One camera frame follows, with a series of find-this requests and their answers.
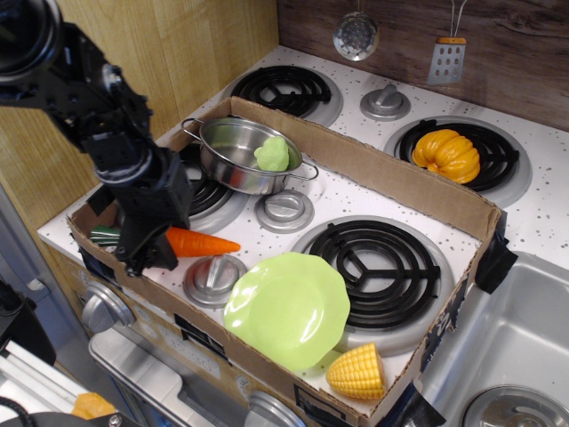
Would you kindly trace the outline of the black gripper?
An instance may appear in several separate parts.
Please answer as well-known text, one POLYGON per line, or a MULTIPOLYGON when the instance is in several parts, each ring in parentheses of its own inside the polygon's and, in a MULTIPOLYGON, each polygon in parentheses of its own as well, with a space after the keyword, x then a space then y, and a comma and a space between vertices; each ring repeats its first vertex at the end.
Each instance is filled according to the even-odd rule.
POLYGON ((188 226, 192 198, 179 154, 160 147, 110 151, 100 155, 100 180, 123 211, 115 256, 127 275, 174 270, 178 258, 165 232, 188 226))

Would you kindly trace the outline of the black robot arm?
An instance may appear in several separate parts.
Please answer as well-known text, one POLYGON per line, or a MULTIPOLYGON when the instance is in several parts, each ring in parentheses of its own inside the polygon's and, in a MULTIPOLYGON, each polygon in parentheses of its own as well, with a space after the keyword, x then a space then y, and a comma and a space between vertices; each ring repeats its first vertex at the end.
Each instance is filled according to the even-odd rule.
POLYGON ((115 257, 139 276, 173 270, 166 232, 188 228, 193 188, 178 153, 155 144, 145 97, 54 1, 1 3, 1 103, 41 109, 87 154, 101 187, 101 208, 123 214, 115 257))

